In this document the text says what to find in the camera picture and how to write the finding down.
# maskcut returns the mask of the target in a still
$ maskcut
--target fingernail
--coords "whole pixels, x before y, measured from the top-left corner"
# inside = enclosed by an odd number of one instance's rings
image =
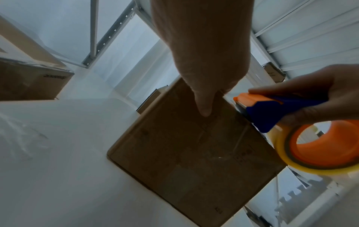
[[[280,123],[284,124],[284,125],[288,125],[288,126],[295,126],[298,124],[294,115],[286,115],[286,116],[282,117],[282,119],[280,120]]]
[[[201,110],[201,115],[204,117],[208,117],[211,114],[212,110],[211,109],[204,109]]]

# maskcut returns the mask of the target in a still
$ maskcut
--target blue handle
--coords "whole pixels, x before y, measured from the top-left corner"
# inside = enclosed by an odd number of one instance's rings
[[[276,101],[258,101],[253,106],[247,107],[247,113],[254,126],[262,133],[269,132],[278,121],[291,112],[295,112],[304,107],[319,105],[327,100],[305,99],[298,96],[268,96]]]

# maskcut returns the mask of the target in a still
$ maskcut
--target brown cardboard box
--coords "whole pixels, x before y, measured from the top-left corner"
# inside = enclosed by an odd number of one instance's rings
[[[276,83],[283,82],[286,77],[286,74],[278,69],[272,62],[266,63],[263,68]]]
[[[54,99],[73,72],[0,16],[0,101]]]
[[[167,86],[161,87],[159,89],[156,89],[152,92],[152,94],[141,104],[141,106],[137,109],[137,112],[139,114],[142,114],[150,105],[155,101],[155,99],[163,92],[166,91],[168,88]]]
[[[285,164],[221,96],[202,117],[180,79],[110,148],[108,158],[201,227],[219,227]]]

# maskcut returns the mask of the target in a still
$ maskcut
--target person's hand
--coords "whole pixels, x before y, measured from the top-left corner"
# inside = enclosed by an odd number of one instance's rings
[[[217,91],[230,91],[250,61],[253,0],[152,0],[152,19],[208,116]]]
[[[331,120],[359,119],[359,65],[331,65],[283,83],[249,89],[261,95],[299,94],[329,101],[284,116],[286,125],[314,124]]]

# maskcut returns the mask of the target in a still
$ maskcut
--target tape roll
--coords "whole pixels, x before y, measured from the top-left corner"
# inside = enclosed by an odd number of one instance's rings
[[[345,174],[359,170],[359,121],[333,121],[329,131],[319,139],[297,144],[300,134],[310,127],[290,128],[278,125],[268,136],[282,160],[290,166],[312,174]]]

